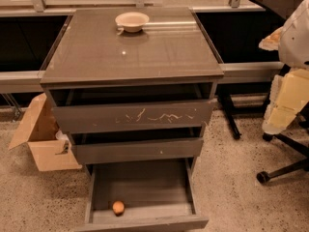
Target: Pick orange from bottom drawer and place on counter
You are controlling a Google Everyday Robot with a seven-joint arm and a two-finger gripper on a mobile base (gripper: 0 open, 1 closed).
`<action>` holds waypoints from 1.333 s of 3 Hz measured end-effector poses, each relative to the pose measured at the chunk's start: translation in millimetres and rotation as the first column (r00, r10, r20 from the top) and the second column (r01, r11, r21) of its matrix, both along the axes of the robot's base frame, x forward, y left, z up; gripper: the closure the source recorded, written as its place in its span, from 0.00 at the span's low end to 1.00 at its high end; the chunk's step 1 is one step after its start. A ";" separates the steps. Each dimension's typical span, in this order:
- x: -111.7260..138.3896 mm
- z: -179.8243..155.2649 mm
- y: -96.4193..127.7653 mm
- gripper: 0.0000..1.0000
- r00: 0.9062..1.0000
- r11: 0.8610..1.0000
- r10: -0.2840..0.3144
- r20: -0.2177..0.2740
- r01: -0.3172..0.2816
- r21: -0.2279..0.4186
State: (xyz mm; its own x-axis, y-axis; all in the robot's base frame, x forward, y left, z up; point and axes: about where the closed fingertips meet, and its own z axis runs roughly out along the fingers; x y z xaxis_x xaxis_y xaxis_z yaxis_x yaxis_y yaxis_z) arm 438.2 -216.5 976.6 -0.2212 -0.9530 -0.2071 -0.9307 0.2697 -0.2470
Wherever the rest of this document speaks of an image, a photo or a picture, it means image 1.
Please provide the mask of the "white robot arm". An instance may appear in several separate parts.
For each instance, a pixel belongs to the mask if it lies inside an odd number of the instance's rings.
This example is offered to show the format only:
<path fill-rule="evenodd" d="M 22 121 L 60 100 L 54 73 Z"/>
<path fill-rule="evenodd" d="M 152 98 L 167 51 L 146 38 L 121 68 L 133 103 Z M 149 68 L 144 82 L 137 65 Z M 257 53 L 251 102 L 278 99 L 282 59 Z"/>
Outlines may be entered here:
<path fill-rule="evenodd" d="M 284 131 L 309 102 L 309 0 L 303 0 L 275 33 L 279 60 L 290 70 L 272 80 L 262 124 L 267 134 Z"/>

